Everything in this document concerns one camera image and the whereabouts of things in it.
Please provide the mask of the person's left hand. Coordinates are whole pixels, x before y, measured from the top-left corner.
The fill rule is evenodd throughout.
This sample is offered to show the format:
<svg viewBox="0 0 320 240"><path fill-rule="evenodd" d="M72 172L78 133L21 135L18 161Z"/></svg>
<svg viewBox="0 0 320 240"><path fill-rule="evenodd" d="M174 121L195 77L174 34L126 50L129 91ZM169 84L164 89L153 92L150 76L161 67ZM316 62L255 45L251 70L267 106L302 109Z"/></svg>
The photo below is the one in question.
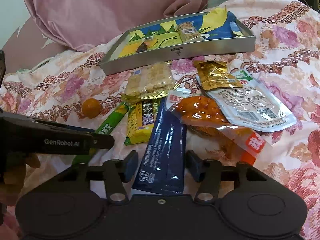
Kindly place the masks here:
<svg viewBox="0 0 320 240"><path fill-rule="evenodd" d="M39 168L41 163L37 154L31 154L23 161L18 161L7 169L1 179L1 204L7 206L7 211L2 213L3 224L1 224L1 239L20 239L20 226L14 215L15 206L24 186L27 167Z"/></svg>

